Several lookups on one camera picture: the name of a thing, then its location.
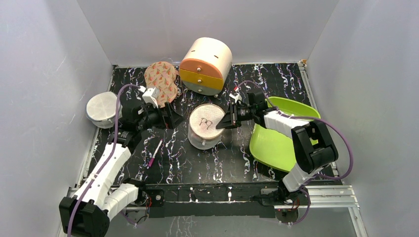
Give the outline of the white mesh laundry bag beige zipper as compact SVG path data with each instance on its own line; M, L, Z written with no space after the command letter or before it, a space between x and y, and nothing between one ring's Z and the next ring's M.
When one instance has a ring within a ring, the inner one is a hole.
M224 110L215 104L197 106L189 116L188 139L192 146L200 150L215 147L221 140L224 128L216 126L224 117Z

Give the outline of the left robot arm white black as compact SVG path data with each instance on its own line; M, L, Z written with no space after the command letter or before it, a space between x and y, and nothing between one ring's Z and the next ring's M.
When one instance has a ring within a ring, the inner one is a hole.
M101 159L72 197L62 198L59 212L63 232L69 237L103 237L111 220L133 203L143 205L148 193L143 181L127 178L114 191L110 188L129 160L142 132L151 128L175 129L185 120L166 102L163 108L148 103L132 110L132 117L110 135Z

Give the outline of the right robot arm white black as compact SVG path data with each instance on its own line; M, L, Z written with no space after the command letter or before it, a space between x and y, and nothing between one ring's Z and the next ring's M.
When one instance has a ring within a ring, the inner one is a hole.
M338 151L327 125L314 117L294 117L271 105L262 92L249 92L249 102L242 101L239 92L230 93L230 104L217 129L233 129L252 120L261 127L281 133L293 142L296 164L270 194L255 199L292 204L303 187L324 167L338 159Z

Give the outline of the white mesh laundry bag grey trim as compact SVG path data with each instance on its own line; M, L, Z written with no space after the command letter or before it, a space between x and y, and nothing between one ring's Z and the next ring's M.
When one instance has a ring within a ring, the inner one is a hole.
M86 117L97 127L108 129L115 125L117 95L107 91L97 94L88 101Z

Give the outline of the pink white marker pen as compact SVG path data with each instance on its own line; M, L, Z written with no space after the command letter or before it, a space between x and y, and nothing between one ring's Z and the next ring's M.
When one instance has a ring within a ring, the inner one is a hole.
M150 160L148 162L147 169L151 168L151 166L153 165L153 162L155 160L155 157L156 157L156 155L157 155L157 153L158 153L158 151L159 151L159 149L160 149L160 147L161 147L162 144L163 144L163 139L161 139L159 141L159 143L158 143L155 151L153 152L153 154L152 154L152 156L151 156L151 158L150 158Z

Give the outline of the peach patterned fabric pouch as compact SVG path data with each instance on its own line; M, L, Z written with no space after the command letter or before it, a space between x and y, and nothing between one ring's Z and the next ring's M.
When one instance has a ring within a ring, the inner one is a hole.
M178 87L175 83L178 76L178 70L165 61L159 61L151 64L144 72L146 87L155 87L159 90L157 103L160 108L165 103L171 103L178 96Z

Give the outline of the green plastic basin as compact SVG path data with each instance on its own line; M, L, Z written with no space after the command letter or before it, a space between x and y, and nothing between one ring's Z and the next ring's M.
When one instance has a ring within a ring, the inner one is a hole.
M306 104L275 96L269 99L288 115L321 117L315 108ZM290 172L296 164L292 139L258 124L253 128L250 152L255 160L276 170Z

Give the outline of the round drawer cabinet orange yellow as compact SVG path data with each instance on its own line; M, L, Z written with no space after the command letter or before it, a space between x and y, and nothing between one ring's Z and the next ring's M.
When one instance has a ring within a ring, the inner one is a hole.
M198 38L180 63L181 81L196 93L217 97L224 88L232 61L232 52L225 43Z

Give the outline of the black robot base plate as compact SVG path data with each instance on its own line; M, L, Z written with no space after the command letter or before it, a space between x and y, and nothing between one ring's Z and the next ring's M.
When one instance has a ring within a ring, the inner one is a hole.
M154 191L151 218L177 216L258 216L276 218L278 210L263 205L255 196L261 190L277 189L276 182L148 184L146 192Z

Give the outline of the aluminium frame rail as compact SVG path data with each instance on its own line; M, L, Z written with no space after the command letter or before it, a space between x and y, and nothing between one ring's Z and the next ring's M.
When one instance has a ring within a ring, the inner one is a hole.
M351 185L306 186L310 208L359 208Z

